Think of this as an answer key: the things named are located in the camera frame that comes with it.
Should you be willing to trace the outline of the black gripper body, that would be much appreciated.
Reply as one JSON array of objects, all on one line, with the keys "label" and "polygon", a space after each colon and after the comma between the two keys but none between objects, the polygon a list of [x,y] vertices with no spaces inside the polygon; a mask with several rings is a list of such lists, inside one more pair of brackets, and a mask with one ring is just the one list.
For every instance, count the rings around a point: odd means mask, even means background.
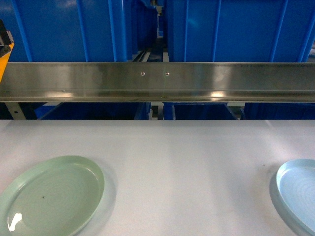
[{"label": "black gripper body", "polygon": [[4,25],[3,20],[0,20],[0,56],[3,57],[11,52],[11,34]]}]

